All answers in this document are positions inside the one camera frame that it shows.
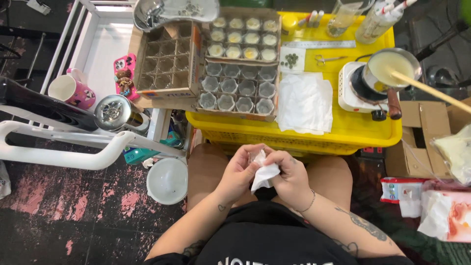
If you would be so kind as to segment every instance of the bracelet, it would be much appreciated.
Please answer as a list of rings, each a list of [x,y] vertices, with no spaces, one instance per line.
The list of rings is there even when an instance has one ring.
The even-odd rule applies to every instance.
[[[312,189],[311,189],[311,191],[312,191],[312,194],[314,194],[314,198],[312,198],[311,205],[309,205],[309,207],[308,207],[306,210],[304,210],[304,211],[295,210],[296,212],[298,212],[298,213],[304,213],[305,211],[307,211],[307,210],[309,210],[309,209],[311,208],[312,204],[314,203],[314,200],[316,199],[316,193],[315,193]]]

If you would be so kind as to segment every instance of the pink mug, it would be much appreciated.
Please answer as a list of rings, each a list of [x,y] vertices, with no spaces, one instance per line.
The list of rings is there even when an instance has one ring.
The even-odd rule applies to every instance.
[[[96,100],[95,93],[87,86],[85,75],[76,68],[69,68],[66,75],[54,79],[48,95],[83,110],[89,109]]]

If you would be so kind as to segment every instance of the yellow plastic crate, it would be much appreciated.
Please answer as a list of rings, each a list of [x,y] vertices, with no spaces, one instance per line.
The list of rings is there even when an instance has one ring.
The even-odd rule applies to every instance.
[[[308,13],[293,13],[299,19]],[[318,29],[302,29],[293,36],[282,36],[282,41],[334,40],[326,33],[325,26],[330,15],[325,15]],[[355,31],[363,21],[361,16],[354,25],[335,40],[354,40]],[[331,133],[324,135],[301,134],[292,130],[280,131],[276,122],[261,122],[240,118],[203,115],[187,112],[188,121],[202,131],[207,139],[222,144],[256,144],[265,143],[275,149],[286,149],[300,153],[321,153],[334,155],[350,155],[364,147],[388,147],[396,144],[402,136],[401,120],[387,118],[375,122],[371,114],[361,114],[343,110],[338,104],[338,74],[344,64],[356,58],[374,53],[383,48],[394,47],[394,34],[389,29],[375,43],[365,45],[357,42],[352,49],[322,49],[306,51],[306,72],[323,72],[324,79],[329,80],[333,88]],[[314,56],[322,54],[324,58],[347,56],[345,59],[326,62],[325,66],[317,66]]]

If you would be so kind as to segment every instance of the scissors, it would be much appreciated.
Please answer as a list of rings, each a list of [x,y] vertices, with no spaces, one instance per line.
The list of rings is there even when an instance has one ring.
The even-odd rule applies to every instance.
[[[339,60],[339,59],[343,59],[343,58],[346,58],[346,57],[347,56],[324,58],[324,56],[322,56],[321,54],[317,54],[316,56],[314,56],[314,59],[316,59],[316,61],[317,61],[317,66],[324,66],[325,62]]]

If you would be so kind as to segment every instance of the chopstick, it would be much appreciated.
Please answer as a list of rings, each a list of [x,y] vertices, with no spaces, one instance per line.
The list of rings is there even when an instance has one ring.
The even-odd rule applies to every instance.
[[[464,111],[471,114],[471,107],[464,104],[463,102],[461,102],[457,99],[454,99],[454,98],[452,98],[452,97],[450,97],[450,96],[448,96],[448,95],[446,95],[446,94],[444,94],[444,93],[442,93],[442,92],[440,92],[440,91],[438,91],[438,90],[436,90],[432,87],[427,86],[424,83],[416,81],[416,80],[414,80],[414,79],[412,79],[412,78],[410,78],[406,75],[403,75],[403,74],[401,74],[397,71],[391,71],[391,75],[393,77],[397,78],[397,79],[400,79],[400,80],[402,80],[402,81],[404,81],[404,82],[406,82],[410,85],[413,85],[416,88],[419,88],[419,89],[431,94],[432,96],[435,96],[435,97],[437,97],[437,98],[439,98],[443,101],[446,101],[446,102],[450,103],[451,105],[457,106],[458,108],[460,108],[460,109],[462,109],[462,110],[464,110]]]

